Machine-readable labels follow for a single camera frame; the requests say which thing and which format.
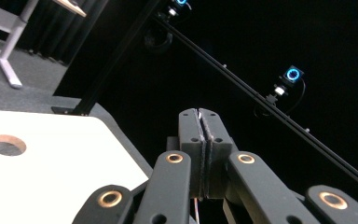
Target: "table surface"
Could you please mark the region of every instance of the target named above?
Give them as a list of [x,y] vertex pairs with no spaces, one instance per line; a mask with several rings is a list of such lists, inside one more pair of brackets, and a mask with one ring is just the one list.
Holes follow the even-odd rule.
[[23,149],[0,154],[0,223],[72,223],[94,190],[147,180],[96,118],[0,111],[0,141]]

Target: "blue ring light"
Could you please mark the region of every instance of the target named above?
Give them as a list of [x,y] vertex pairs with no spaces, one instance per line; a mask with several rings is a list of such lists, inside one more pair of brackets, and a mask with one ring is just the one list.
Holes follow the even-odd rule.
[[296,81],[300,77],[300,72],[298,72],[297,69],[292,68],[286,73],[286,77],[291,81]]
[[179,5],[183,5],[187,0],[176,0]]

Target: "gray carpet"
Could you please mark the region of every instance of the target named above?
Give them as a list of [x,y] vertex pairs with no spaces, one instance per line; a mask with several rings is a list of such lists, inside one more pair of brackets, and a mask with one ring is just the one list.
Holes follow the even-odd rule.
[[[0,41],[0,48],[3,45],[4,42]],[[0,110],[52,114],[50,109],[52,106],[74,108],[79,102],[79,99],[52,96],[66,67],[17,49],[13,50],[8,60],[22,82],[23,88],[12,89],[0,68]],[[90,116],[102,120],[138,162],[146,175],[151,176],[151,167],[107,111],[100,105],[96,105],[91,110]]]

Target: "round hole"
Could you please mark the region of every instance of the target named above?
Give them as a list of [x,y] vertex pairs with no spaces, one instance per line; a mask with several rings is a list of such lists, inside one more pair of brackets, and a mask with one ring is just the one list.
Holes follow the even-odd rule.
[[290,224],[302,224],[302,221],[298,217],[289,216],[286,220]]
[[170,154],[167,156],[167,161],[170,163],[179,163],[183,160],[183,156],[179,154]]
[[255,158],[253,158],[250,155],[246,155],[246,154],[240,154],[238,156],[238,160],[242,163],[246,163],[246,164],[252,164],[255,162]]
[[122,197],[123,196],[120,192],[110,190],[100,195],[100,197],[98,198],[98,204],[104,208],[113,207],[120,203]]
[[103,202],[104,203],[111,203],[113,202],[115,199],[117,199],[117,195],[116,194],[108,194],[103,198]]
[[162,214],[158,214],[152,218],[152,223],[153,224],[164,224],[164,223],[167,223],[167,218]]
[[346,209],[348,207],[347,202],[338,195],[334,193],[329,192],[321,192],[319,194],[319,198],[322,199],[322,201],[327,204],[330,207],[336,208],[336,209]]
[[27,146],[18,137],[0,134],[0,154],[4,156],[20,156]]

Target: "white table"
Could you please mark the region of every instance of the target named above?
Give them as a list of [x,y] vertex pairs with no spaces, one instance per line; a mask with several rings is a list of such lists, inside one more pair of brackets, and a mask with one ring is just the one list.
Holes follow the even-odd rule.
[[[68,2],[68,0],[53,1],[65,7],[66,9],[79,14],[80,16],[86,16],[84,11],[82,11],[79,7],[73,6]],[[38,2],[39,0],[29,0],[25,8],[22,10],[20,16],[13,15],[0,8],[0,30],[9,33],[6,44],[2,49],[0,49],[0,66],[7,76],[7,80],[10,86],[15,89],[20,89],[22,84],[7,59],[19,41],[20,36],[25,29],[25,26],[27,25],[27,22],[34,12],[34,8]]]
[[0,154],[0,224],[72,223],[96,189],[147,180],[96,118],[0,111],[0,142],[23,152]]

